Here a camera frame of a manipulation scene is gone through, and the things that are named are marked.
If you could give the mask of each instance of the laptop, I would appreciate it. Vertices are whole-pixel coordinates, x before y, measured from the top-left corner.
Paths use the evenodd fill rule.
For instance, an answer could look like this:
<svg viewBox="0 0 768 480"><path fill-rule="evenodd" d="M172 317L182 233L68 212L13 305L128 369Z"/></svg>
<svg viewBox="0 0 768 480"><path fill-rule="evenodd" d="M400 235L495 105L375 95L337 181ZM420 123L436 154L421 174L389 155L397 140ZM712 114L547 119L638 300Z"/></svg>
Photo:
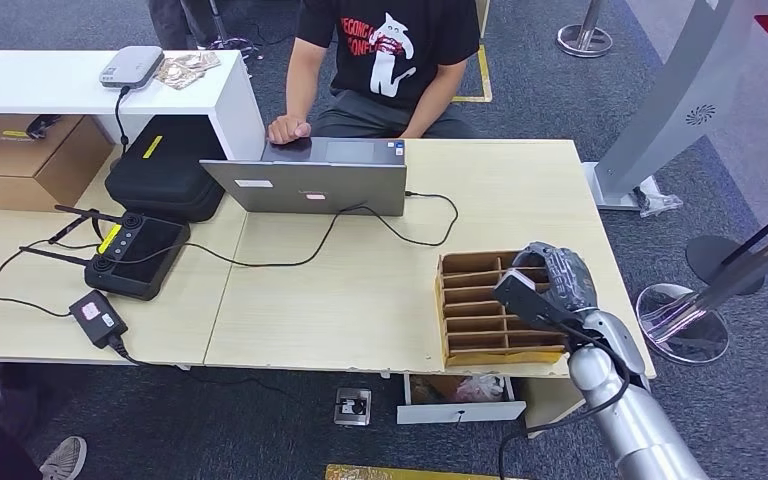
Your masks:
<svg viewBox="0 0 768 480"><path fill-rule="evenodd" d="M200 163L249 212L336 214L364 205L382 216L404 214L402 140L314 137L267 144L258 161Z"/></svg>

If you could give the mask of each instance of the cardboard box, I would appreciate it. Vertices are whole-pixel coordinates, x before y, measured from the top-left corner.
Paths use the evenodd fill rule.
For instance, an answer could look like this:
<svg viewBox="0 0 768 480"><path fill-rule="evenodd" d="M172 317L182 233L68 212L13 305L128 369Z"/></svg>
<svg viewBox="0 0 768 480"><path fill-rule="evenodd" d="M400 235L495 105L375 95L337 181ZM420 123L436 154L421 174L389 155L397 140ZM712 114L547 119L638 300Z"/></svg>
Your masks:
<svg viewBox="0 0 768 480"><path fill-rule="evenodd" d="M46 138L25 134L36 115L0 115L0 209L74 206L113 145L92 117L63 115Z"/></svg>
<svg viewBox="0 0 768 480"><path fill-rule="evenodd" d="M453 253L440 257L434 282L446 366L555 363L565 335L537 330L507 312L493 288L511 268L515 251ZM538 291L548 288L546 270L518 268Z"/></svg>

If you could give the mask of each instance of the person's hand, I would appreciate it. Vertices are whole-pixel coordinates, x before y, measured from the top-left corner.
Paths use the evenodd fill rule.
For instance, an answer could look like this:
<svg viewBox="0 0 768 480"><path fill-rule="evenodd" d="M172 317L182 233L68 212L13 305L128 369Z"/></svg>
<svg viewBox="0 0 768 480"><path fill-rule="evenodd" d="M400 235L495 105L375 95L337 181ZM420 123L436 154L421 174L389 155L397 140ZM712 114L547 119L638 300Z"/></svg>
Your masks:
<svg viewBox="0 0 768 480"><path fill-rule="evenodd" d="M281 115L269 125L269 141L276 145L284 145L310 136L310 124L303 118L292 115Z"/></svg>

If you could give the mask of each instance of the silver stand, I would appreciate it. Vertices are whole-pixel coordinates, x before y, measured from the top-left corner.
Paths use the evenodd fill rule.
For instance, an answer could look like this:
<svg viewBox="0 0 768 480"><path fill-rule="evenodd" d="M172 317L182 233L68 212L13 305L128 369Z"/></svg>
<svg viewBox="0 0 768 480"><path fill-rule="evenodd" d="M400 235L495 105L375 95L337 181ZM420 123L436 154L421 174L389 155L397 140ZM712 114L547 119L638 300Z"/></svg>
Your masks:
<svg viewBox="0 0 768 480"><path fill-rule="evenodd" d="M637 320L656 353L684 364L710 363L728 347L716 308L768 273L768 244L742 255L701 293L669 284L646 288L637 299Z"/></svg>
<svg viewBox="0 0 768 480"><path fill-rule="evenodd" d="M754 17L761 13L768 13L768 0L696 0L669 60L628 127L600 162L584 164L599 208L637 209L630 193L637 187L651 190L655 172L722 123L737 89Z"/></svg>
<svg viewBox="0 0 768 480"><path fill-rule="evenodd" d="M596 27L602 0L591 0L581 25L567 25L558 30L558 47L573 57L596 58L608 53L614 40L607 32Z"/></svg>

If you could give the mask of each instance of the shoe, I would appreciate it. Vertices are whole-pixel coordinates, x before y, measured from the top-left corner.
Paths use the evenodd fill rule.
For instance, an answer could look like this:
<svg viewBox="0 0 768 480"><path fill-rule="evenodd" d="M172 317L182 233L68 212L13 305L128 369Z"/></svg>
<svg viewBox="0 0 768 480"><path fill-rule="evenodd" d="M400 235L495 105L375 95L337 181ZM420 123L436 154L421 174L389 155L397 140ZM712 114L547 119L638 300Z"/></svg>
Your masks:
<svg viewBox="0 0 768 480"><path fill-rule="evenodd" d="M43 480L75 480L87 459L87 442L69 437L51 452L40 467Z"/></svg>

